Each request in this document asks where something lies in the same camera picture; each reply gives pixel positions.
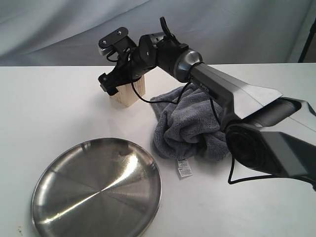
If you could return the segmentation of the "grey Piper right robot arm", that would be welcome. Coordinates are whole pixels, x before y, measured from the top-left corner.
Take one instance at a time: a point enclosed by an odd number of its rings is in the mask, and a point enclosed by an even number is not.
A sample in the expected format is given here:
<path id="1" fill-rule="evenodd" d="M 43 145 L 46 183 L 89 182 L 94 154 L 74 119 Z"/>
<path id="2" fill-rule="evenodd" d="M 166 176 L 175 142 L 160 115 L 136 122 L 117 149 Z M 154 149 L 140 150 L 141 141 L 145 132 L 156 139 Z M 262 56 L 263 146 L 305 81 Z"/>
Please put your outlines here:
<path id="1" fill-rule="evenodd" d="M 316 113 L 305 100 L 284 97 L 278 90 L 247 84 L 203 62 L 181 43 L 160 18 L 161 32 L 135 43 L 120 27 L 98 41 L 107 59 L 117 54 L 114 69 L 99 77 L 113 96 L 159 67 L 182 83 L 193 83 L 218 104 L 216 119 L 225 133 L 232 161 L 262 172 L 262 179 L 290 178 L 316 183 Z"/>

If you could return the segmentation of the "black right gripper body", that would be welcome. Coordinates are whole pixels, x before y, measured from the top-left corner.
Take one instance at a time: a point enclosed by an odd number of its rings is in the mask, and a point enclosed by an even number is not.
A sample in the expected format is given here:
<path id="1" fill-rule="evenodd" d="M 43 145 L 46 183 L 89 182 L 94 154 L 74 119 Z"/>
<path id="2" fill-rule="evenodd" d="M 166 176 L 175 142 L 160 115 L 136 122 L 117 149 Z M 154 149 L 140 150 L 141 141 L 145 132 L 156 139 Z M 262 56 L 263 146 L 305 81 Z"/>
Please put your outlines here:
<path id="1" fill-rule="evenodd" d="M 136 48 L 136 43 L 131 41 L 127 46 L 119 46 L 113 49 L 108 54 L 108 60 L 116 65 L 108 74 L 112 85 L 125 85 L 130 82 L 138 81 L 138 76 L 132 72 L 131 54 Z"/>

